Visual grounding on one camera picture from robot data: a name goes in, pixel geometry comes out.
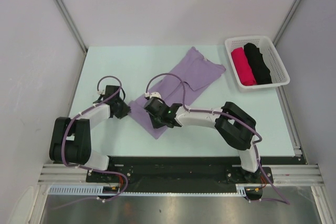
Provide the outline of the purple t shirt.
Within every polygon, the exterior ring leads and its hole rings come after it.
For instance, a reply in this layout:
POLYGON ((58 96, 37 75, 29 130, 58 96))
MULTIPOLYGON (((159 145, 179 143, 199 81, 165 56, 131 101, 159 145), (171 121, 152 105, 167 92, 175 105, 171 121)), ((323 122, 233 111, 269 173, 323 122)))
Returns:
MULTIPOLYGON (((170 71, 176 76, 164 76, 161 81, 149 89, 149 92, 158 92, 167 105, 182 103, 183 93, 185 93, 185 105, 191 105, 225 71, 226 68, 223 65, 211 62, 195 47, 192 47, 170 71)), ((155 139, 158 139, 167 130, 167 127, 153 128, 150 117, 143 108, 145 103, 144 95, 131 101, 129 103, 130 117, 155 139)))

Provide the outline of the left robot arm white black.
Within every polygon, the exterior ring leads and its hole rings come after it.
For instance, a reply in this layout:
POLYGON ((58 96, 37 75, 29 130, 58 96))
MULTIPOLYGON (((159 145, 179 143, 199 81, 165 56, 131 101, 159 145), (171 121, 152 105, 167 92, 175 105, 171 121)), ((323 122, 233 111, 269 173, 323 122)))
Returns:
POLYGON ((82 112, 75 119, 58 117, 49 148, 49 158, 64 165, 80 165, 98 170, 98 176, 105 182, 115 178, 116 169, 109 165, 107 155, 91 147, 91 130, 104 121, 116 117, 122 119, 131 109, 125 103, 125 91, 120 86, 107 85, 92 109, 82 112))

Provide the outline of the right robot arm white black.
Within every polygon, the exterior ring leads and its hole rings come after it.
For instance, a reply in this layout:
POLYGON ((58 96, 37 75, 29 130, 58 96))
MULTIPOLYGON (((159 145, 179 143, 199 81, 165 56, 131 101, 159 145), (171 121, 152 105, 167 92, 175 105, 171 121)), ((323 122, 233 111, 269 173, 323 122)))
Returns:
POLYGON ((214 110, 193 109, 181 103, 167 105, 152 97, 144 105, 155 129, 161 127, 200 126, 215 129, 224 141, 238 151, 243 179, 254 183, 261 177, 260 157, 256 143, 262 137, 256 131, 256 121, 232 102, 214 110))

